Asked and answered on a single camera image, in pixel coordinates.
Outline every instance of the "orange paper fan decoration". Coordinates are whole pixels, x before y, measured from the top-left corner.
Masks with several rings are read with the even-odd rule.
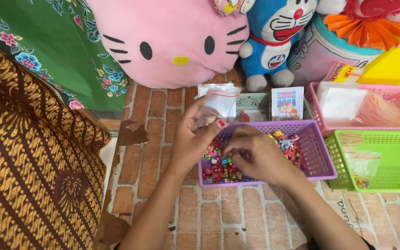
[[[400,46],[400,23],[388,19],[375,21],[354,20],[346,15],[327,15],[324,23],[337,37],[348,38],[348,43],[360,48],[390,50]]]

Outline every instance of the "red nose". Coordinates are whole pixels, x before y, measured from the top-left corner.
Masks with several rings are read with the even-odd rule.
[[[302,17],[302,15],[303,15],[303,10],[302,9],[298,9],[298,10],[296,10],[296,13],[294,13],[294,19],[299,19],[299,18],[301,18]]]

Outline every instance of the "brick wallpaper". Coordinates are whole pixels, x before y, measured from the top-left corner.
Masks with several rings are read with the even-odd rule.
[[[208,82],[240,85],[236,70]],[[120,148],[108,211],[128,223],[139,215],[170,158],[174,129],[197,88],[149,89],[131,84],[125,117],[146,126],[149,142]],[[333,191],[324,181],[314,188],[377,249],[400,250],[400,194]],[[174,206],[165,250],[285,250],[306,242],[309,232],[284,190],[269,185],[201,189],[197,166],[186,176]]]

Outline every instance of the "red fingernail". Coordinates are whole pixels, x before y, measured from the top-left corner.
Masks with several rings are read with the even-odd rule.
[[[222,120],[219,120],[219,127],[220,128],[223,128],[223,127],[225,127],[225,122],[224,121],[222,121]]]

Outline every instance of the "pink plush pillow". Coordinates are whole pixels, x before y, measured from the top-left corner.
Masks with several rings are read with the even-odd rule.
[[[234,66],[246,16],[221,16],[210,0],[87,0],[101,41],[150,88],[196,86]]]

